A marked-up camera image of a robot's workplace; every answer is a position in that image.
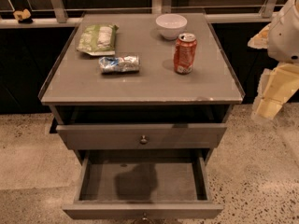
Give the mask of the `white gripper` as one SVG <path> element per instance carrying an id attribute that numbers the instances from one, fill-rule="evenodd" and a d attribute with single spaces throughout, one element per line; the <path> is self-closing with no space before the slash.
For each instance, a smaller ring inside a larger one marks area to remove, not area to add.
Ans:
<path id="1" fill-rule="evenodd" d="M 299 63 L 299 0 L 288 0 L 248 46 L 268 48 L 269 57 L 283 62 L 273 70 L 263 70 L 252 105 L 252 119 L 273 119 L 299 90 L 299 65 L 293 64 Z"/>

